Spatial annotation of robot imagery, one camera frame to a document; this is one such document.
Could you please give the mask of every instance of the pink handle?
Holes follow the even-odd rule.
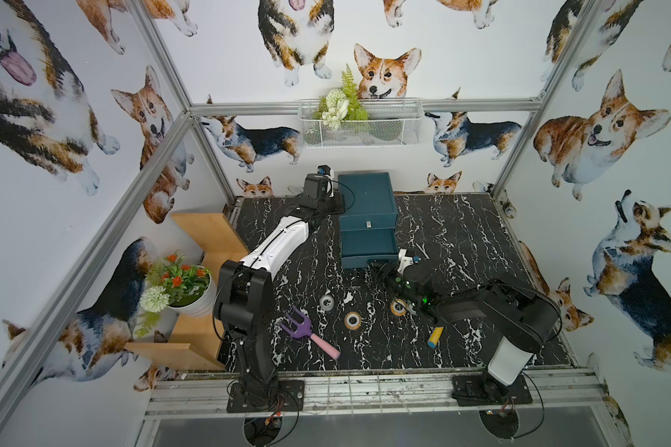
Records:
[[[321,337],[311,334],[311,340],[315,341],[318,346],[321,346],[321,349],[324,350],[326,354],[330,355],[333,360],[338,360],[338,357],[340,357],[340,351],[335,349],[329,342],[323,340]]]

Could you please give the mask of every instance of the yellow handle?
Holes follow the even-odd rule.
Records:
[[[434,349],[437,346],[437,342],[440,341],[440,335],[442,335],[442,329],[442,327],[435,327],[435,330],[430,334],[430,339],[427,341],[427,345],[430,348]]]

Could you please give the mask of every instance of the white flower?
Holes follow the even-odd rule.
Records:
[[[325,105],[328,106],[329,109],[337,107],[338,103],[345,98],[346,94],[343,93],[341,89],[333,89],[328,92],[328,95],[325,97]]]
[[[147,312],[161,312],[169,305],[170,296],[166,291],[167,289],[161,285],[155,285],[146,289],[139,299],[139,305]]]

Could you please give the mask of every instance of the black mounting plate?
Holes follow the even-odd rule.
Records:
[[[532,394],[520,374],[517,380],[508,387],[508,393],[502,396],[500,402],[493,402],[486,398],[482,388],[481,375],[454,375],[452,377],[452,398],[457,400],[457,405],[462,407],[476,407],[484,405],[504,405],[511,398],[514,405],[525,405],[532,403]]]
[[[268,411],[247,403],[238,383],[234,383],[232,388],[231,395],[233,397],[229,398],[229,404],[226,406],[227,413],[263,413],[264,411]],[[298,411],[303,411],[304,392],[305,382],[303,380],[279,380],[277,393],[282,393],[283,398],[285,399],[283,403],[283,411],[294,411],[293,399],[295,399],[298,406]]]

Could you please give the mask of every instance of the white flower pot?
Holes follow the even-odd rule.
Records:
[[[217,285],[214,282],[214,278],[212,278],[211,273],[209,273],[209,287],[206,288],[204,295],[202,295],[201,298],[197,299],[189,305],[182,306],[181,308],[175,308],[172,306],[168,306],[168,308],[176,310],[177,313],[181,315],[186,315],[193,318],[200,318],[211,315],[211,312],[214,309],[214,302],[216,301]]]

